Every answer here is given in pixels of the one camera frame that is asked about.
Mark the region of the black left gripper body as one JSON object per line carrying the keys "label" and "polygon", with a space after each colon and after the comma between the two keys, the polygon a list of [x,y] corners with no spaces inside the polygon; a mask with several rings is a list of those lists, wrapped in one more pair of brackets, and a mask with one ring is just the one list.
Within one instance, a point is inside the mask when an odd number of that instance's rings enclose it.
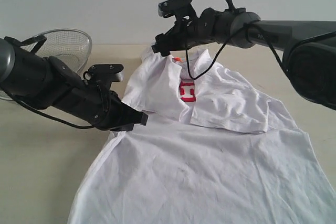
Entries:
{"label": "black left gripper body", "polygon": [[61,95],[53,106],[103,131],[122,126],[120,100],[99,86],[74,87]]}

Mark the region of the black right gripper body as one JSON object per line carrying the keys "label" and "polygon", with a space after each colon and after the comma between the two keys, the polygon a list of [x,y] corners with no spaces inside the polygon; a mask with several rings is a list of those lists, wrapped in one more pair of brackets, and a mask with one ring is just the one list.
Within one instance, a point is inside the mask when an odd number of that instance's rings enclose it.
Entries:
{"label": "black right gripper body", "polygon": [[168,51],[189,50],[204,44],[199,29],[199,17],[179,17],[174,26],[165,33],[165,49]]}

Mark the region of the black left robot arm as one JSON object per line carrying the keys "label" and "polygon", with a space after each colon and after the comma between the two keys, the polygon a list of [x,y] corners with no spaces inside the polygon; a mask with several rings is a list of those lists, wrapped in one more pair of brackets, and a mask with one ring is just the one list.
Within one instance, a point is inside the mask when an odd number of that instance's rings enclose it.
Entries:
{"label": "black left robot arm", "polygon": [[82,127],[43,111],[57,108],[87,122],[87,129],[131,131],[136,124],[146,125],[148,115],[123,103],[110,89],[122,80],[122,64],[93,65],[81,77],[55,56],[37,56],[43,43],[41,39],[27,51],[14,38],[1,39],[1,90],[17,104],[77,129]]}

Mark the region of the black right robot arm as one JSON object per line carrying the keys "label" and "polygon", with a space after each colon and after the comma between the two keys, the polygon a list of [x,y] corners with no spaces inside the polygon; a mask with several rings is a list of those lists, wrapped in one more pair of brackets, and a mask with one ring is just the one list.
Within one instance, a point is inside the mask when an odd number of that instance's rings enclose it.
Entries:
{"label": "black right robot arm", "polygon": [[335,22],[269,21],[253,12],[205,9],[200,17],[181,18],[155,38],[154,52],[218,43],[238,48],[254,45],[283,52],[276,60],[294,90],[306,100],[335,109]]}

